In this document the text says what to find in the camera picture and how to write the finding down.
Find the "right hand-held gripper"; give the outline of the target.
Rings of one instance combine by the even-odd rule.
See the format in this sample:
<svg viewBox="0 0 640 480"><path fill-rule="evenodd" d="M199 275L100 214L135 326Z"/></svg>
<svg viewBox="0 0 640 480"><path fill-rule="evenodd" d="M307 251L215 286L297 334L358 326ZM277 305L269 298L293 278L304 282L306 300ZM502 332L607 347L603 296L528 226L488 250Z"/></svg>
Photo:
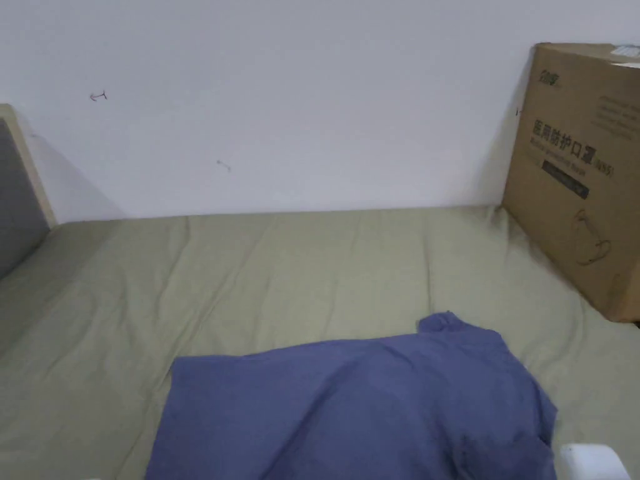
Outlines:
<svg viewBox="0 0 640 480"><path fill-rule="evenodd" d="M567 479L629 479L618 454L604 444L566 444L560 449Z"/></svg>

